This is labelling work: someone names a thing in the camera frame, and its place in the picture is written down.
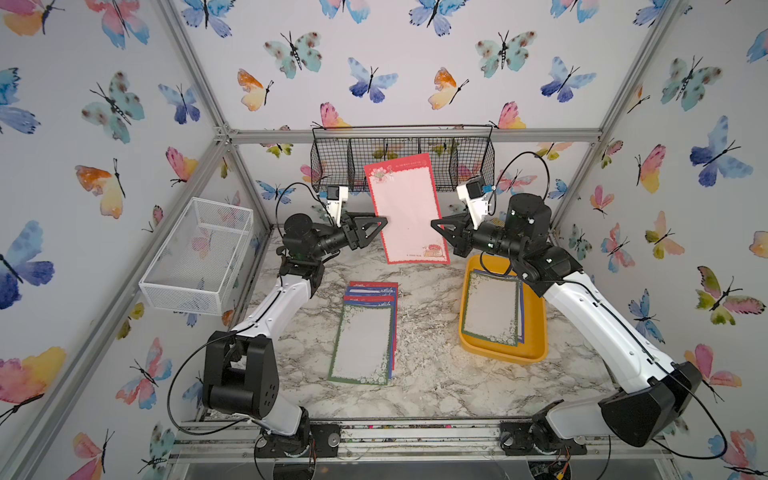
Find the red pink stationery paper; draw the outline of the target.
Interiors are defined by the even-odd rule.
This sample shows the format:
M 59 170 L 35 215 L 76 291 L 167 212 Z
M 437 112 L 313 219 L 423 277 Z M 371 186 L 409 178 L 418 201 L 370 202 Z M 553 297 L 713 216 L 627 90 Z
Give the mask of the red pink stationery paper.
M 391 346 L 391 362 L 390 362 L 390 376 L 393 376 L 396 366 L 396 350 L 398 340 L 398 301 L 399 301 L 399 286 L 396 282 L 365 282 L 365 281 L 352 281 L 347 287 L 350 295 L 352 296 L 389 296 L 392 298 L 391 303 L 393 305 L 393 320 L 392 320 L 392 346 Z
M 390 264 L 450 263 L 446 240 L 431 227 L 441 218 L 430 156 L 426 153 L 364 167 Z
M 389 337 L 388 379 L 394 377 L 395 352 L 397 347 L 397 298 L 393 292 L 362 292 L 349 291 L 344 296 L 344 304 L 370 308 L 388 308 L 391 313 Z

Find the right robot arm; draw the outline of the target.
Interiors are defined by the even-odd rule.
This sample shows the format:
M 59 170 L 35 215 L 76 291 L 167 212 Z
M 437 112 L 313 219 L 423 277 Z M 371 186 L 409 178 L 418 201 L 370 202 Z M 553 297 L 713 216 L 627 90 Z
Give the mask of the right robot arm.
M 546 450 L 579 436 L 613 435 L 643 447 L 685 411 L 702 382 L 690 362 L 677 363 L 637 332 L 598 291 L 582 266 L 548 238 L 551 209 L 534 194 L 512 196 L 503 225 L 475 221 L 473 211 L 430 225 L 456 255 L 472 250 L 509 261 L 509 271 L 559 310 L 605 362 L 618 390 L 603 399 L 554 402 L 535 421 Z

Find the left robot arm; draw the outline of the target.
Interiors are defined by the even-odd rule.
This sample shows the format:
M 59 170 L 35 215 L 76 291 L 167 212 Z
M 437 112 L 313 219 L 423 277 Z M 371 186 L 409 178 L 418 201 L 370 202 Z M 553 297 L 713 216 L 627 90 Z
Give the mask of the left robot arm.
M 203 405 L 258 423 L 266 444 L 257 452 L 274 447 L 296 457 L 309 451 L 308 411 L 280 392 L 276 341 L 319 289 L 325 263 L 345 248 L 367 247 L 387 223 L 372 213 L 344 213 L 336 226 L 291 215 L 276 250 L 281 263 L 274 288 L 253 314 L 229 332 L 215 332 L 205 345 Z

